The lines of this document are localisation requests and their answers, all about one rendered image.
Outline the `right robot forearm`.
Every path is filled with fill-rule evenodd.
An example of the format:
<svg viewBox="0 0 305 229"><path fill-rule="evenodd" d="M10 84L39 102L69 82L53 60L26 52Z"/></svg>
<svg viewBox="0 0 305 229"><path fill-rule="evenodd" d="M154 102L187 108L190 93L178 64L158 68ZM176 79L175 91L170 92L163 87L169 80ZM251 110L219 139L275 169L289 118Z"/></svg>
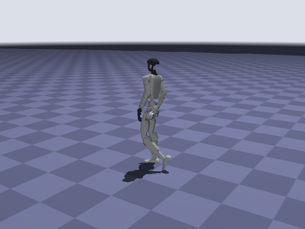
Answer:
<svg viewBox="0 0 305 229"><path fill-rule="evenodd" d="M166 97L166 95L165 95L165 96L160 96L160 97L159 97L159 100L158 100L158 103L157 103L158 108L159 108L160 105L162 105L162 102L163 102L163 100L165 99L165 97Z"/></svg>

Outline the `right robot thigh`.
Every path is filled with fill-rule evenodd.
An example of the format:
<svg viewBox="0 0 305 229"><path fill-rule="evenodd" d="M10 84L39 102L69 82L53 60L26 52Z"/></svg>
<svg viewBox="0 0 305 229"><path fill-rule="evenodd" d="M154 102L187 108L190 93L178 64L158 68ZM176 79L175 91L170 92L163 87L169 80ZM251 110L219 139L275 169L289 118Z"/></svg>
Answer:
<svg viewBox="0 0 305 229"><path fill-rule="evenodd" d="M149 120L150 121L150 127L149 127L148 133L149 133L149 136L152 138L153 141L158 139L158 134L153 131L154 128L155 128L155 123L156 123L156 118L155 117L158 117L158 115L159 115L159 111L158 111L158 114L155 115L152 120Z"/></svg>

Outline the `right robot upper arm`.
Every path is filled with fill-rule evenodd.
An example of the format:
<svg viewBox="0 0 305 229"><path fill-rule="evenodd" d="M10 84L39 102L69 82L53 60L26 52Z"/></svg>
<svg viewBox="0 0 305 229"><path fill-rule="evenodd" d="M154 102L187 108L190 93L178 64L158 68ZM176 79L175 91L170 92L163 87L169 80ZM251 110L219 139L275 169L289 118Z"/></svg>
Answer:
<svg viewBox="0 0 305 229"><path fill-rule="evenodd" d="M165 96L166 95L166 90L165 90L165 86L164 86L164 83L163 83L163 77L162 76L160 76L160 77L161 77L160 96Z"/></svg>

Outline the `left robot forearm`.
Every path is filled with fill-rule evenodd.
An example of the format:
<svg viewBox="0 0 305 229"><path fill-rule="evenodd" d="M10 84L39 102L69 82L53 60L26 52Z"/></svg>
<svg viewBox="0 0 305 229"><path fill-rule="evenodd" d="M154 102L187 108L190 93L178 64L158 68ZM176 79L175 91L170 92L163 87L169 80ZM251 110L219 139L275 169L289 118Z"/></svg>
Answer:
<svg viewBox="0 0 305 229"><path fill-rule="evenodd" d="M140 104L139 104L139 106L138 106L138 109L139 109L139 108L141 108L141 109L144 108L146 102L148 101L147 95L148 95L148 94L147 94L146 92L144 92L143 97L142 97L142 101L140 102ZM142 111L142 110L141 110L141 111Z"/></svg>

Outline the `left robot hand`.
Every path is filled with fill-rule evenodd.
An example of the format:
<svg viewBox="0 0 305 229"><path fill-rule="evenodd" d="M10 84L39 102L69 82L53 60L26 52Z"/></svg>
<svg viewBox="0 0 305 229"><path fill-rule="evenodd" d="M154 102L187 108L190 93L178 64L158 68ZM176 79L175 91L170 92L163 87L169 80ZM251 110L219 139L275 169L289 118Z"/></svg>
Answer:
<svg viewBox="0 0 305 229"><path fill-rule="evenodd" d="M137 114L137 115L138 115L138 120L139 120L140 122L142 121L142 120L141 120L142 118L140 117L140 115L142 115L142 114L141 114L141 112L142 112L141 110L142 110L141 108L139 108L139 109L137 110L137 111L138 111L138 114Z"/></svg>

